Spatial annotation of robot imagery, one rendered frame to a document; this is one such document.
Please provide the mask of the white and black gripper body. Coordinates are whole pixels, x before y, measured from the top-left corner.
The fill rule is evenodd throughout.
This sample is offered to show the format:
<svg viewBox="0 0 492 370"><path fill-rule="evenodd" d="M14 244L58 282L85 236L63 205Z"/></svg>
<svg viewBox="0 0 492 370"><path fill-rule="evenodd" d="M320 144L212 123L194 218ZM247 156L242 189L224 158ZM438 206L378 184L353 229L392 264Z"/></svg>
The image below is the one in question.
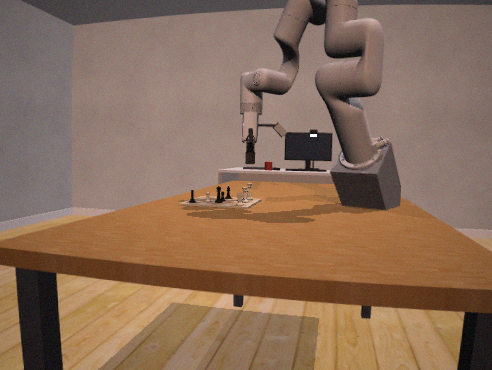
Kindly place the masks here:
<svg viewBox="0 0 492 370"><path fill-rule="evenodd" d="M245 112L240 112L240 114L243 115L243 125L242 125L242 142L245 143L248 137L248 142L249 142L249 128L253 129L253 135L252 135L252 142L255 141L257 142L257 137L258 137L258 121L259 121L259 115L262 115L262 112L255 112L255 111L245 111ZM258 118L258 121L257 121ZM244 128L243 128L244 126ZM254 140L255 137L255 140Z"/></svg>

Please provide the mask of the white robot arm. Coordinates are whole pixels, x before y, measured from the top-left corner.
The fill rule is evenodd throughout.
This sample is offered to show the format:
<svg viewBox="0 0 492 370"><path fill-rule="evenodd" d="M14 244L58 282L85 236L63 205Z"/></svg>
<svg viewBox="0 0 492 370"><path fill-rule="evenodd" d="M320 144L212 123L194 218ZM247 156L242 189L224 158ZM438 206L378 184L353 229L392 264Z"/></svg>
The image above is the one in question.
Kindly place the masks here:
<svg viewBox="0 0 492 370"><path fill-rule="evenodd" d="M357 0L288 0L274 32L283 52L279 72L261 68L244 73L240 89L240 112L262 112L263 92L287 93L299 70L298 46L308 22L325 24L327 56L340 59L362 55L360 60L325 64L315 75L316 88L328 108L342 149L340 162L351 170L373 165L381 156L380 147L390 143L383 137L371 137L359 99L376 95L381 87L383 30L375 19L357 20L357 12Z"/></svg>

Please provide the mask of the chessboard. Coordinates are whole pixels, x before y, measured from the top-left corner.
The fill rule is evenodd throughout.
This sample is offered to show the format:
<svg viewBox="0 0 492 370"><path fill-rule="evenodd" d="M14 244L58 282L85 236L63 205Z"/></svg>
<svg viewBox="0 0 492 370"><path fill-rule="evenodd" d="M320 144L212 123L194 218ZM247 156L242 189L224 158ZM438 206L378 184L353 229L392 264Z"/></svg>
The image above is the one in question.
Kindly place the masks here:
<svg viewBox="0 0 492 370"><path fill-rule="evenodd" d="M248 209L248 208L252 207L253 205L257 204L258 202L262 201L262 199L254 199L253 198L253 200L248 200L248 202L246 202L246 203L242 202L243 205L236 205L238 202L237 198L231 197L231 199L225 199L225 197L224 197L225 201L223 201L223 203L215 203L217 197L211 197L211 196L209 196L209 199L211 202L205 202L206 198L207 198L207 196L201 196L201 197L194 199L196 201L196 203L189 203L190 200L188 200L188 201L179 203L179 205ZM222 205L222 206L218 206L218 205Z"/></svg>

